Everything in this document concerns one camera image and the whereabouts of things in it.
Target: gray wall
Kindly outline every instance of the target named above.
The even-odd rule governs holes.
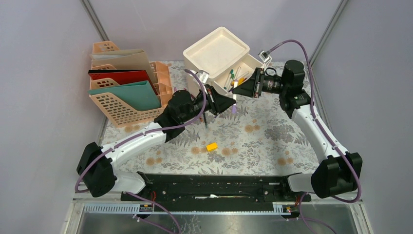
[[[256,55],[286,40],[312,54],[340,0],[91,0],[110,40],[121,49],[142,48],[152,60],[184,60],[183,50],[219,26]],[[304,59],[297,45],[271,54]]]
[[[0,3],[0,233],[59,233],[103,115],[87,96],[99,41],[80,1]]]
[[[413,1],[350,1],[314,66],[339,139],[363,157],[376,234],[411,233]]]

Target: yellow eraser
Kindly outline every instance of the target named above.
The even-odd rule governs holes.
[[[218,149],[218,144],[216,142],[206,146],[206,150],[208,150],[208,152],[211,152],[216,149]]]

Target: teal folder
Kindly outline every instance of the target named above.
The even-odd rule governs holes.
[[[148,111],[161,107],[161,102],[153,91],[149,81],[91,89],[90,95],[112,93],[137,111]]]

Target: table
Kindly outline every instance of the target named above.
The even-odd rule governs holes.
[[[173,87],[187,85],[182,61],[163,61],[169,66]],[[271,64],[281,74],[284,63]],[[304,81],[310,93],[309,82]],[[177,138],[152,147],[120,166],[121,171],[203,175],[288,175],[312,173],[317,157],[305,135],[279,105],[278,95],[237,97],[237,113],[228,109],[214,118],[206,114],[208,127],[200,120],[186,127]],[[147,124],[115,128],[108,122],[102,144],[122,139]],[[218,149],[207,152],[216,142]]]

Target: orange desk organizer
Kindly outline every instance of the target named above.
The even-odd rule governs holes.
[[[111,41],[102,41],[93,44],[93,53],[113,50],[119,50],[119,48]],[[172,98],[172,85],[168,66],[161,62],[151,62],[150,66],[157,79],[157,82],[153,85],[158,93],[157,97],[161,102],[161,108],[148,111],[137,111],[112,93],[89,95],[96,106],[99,107],[99,109],[117,128],[152,121],[163,113],[169,100]],[[115,68],[112,65],[107,64],[92,67],[92,69],[110,70]],[[119,84],[111,78],[98,80],[91,79],[90,81],[90,89],[99,89],[116,85]]]

